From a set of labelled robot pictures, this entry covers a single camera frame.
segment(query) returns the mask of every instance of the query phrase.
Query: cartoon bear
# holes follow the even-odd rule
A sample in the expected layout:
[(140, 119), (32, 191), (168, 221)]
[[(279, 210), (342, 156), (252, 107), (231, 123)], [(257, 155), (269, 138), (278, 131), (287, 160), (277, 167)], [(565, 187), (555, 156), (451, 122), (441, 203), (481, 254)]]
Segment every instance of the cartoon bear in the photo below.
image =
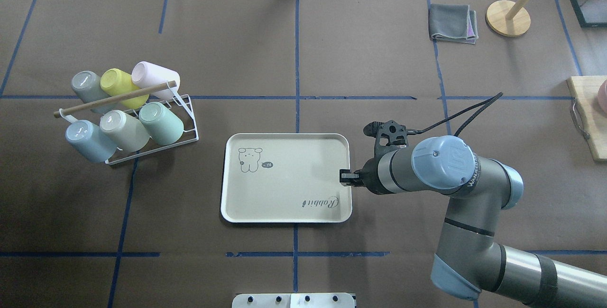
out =
[(261, 159), (262, 148), (238, 148), (238, 159), (242, 172), (256, 172)]

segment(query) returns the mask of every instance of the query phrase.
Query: white bracket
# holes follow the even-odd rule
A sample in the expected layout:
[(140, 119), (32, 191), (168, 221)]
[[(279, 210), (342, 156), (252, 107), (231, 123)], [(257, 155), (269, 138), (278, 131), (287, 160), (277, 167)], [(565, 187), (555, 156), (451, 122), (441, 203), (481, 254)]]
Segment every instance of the white bracket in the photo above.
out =
[(356, 308), (349, 293), (239, 294), (232, 308)]

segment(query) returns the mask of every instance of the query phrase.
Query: pink bowl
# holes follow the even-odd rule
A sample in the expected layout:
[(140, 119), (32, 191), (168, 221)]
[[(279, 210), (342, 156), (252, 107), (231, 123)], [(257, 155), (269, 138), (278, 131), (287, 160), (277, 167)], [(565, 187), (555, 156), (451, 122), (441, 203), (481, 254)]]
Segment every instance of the pink bowl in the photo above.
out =
[(598, 89), (598, 105), (607, 113), (607, 81), (604, 81)]

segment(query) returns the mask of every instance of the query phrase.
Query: gray towel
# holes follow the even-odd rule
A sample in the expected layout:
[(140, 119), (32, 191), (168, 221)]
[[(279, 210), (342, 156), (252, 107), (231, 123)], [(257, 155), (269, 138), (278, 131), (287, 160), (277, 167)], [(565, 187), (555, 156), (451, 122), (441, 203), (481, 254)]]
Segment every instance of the gray towel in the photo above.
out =
[(475, 44), (478, 39), (477, 12), (466, 4), (431, 4), (428, 24), (436, 40)]

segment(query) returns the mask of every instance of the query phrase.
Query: wooden cutting board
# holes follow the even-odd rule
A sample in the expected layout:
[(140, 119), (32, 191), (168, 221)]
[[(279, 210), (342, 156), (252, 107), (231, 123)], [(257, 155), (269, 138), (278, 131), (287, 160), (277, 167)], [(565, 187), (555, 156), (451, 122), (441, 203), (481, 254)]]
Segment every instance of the wooden cutting board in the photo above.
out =
[(574, 76), (567, 80), (571, 95), (577, 99), (576, 109), (583, 128), (590, 138), (588, 146), (596, 161), (607, 161), (607, 113), (598, 105), (598, 88), (604, 76)]

